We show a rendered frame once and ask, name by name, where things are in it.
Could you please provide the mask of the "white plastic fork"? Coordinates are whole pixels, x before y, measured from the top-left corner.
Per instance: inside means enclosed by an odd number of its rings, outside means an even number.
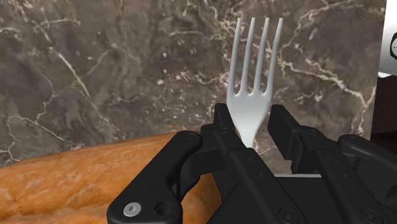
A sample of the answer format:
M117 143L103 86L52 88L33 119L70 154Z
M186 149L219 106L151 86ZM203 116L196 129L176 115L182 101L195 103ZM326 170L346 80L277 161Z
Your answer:
M240 79L240 89L235 92L235 75L237 70L237 60L239 55L240 44L240 28L242 20L237 19L235 29L235 36L233 40L230 70L228 85L226 91L226 105L230 112L233 124L237 129L240 138L247 148L254 146L254 139L258 129L263 123L267 113L270 111L275 67L277 65L277 53L279 42L281 39L281 32L283 27L283 19L280 18L277 24L277 29L272 43L272 52L270 55L270 63L267 71L267 88L264 92L261 91L261 76L263 71L263 63L265 59L265 49L267 43L267 34L270 19L267 17L263 26L263 31L260 39L260 47L257 56L256 70L254 76L254 86L251 92L247 89L247 81L249 74L249 67L251 64L251 50L253 47L254 25L255 18L251 19L249 32L246 40L246 47L244 53L244 60L242 65L242 76Z

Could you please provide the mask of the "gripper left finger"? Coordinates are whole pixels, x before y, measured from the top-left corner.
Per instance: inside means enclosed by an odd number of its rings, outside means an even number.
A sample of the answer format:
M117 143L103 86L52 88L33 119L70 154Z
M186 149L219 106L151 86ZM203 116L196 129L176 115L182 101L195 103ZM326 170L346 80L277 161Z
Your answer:
M183 224L181 202L211 174L221 204L207 224L281 224L280 186L258 154L246 148L227 106L199 133L180 131L110 204L108 224Z

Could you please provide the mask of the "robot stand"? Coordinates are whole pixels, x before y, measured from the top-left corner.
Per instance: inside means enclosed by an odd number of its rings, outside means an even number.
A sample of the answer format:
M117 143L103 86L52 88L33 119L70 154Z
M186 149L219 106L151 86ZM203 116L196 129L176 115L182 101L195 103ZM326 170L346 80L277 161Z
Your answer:
M397 137L397 76L378 78L371 140Z

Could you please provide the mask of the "golden brown bread loaf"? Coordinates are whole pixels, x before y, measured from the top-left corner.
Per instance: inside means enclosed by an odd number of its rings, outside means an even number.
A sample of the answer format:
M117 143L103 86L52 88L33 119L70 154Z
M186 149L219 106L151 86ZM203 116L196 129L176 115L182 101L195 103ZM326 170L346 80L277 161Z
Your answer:
M0 224L107 224L111 201L171 133L30 158L0 169Z

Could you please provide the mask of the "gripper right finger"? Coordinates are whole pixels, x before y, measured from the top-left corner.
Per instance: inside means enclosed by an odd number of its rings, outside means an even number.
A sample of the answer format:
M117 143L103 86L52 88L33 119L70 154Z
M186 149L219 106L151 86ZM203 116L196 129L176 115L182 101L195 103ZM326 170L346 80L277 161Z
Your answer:
M293 173L321 175L342 224L397 224L397 154L354 134L332 141L278 104L268 133Z

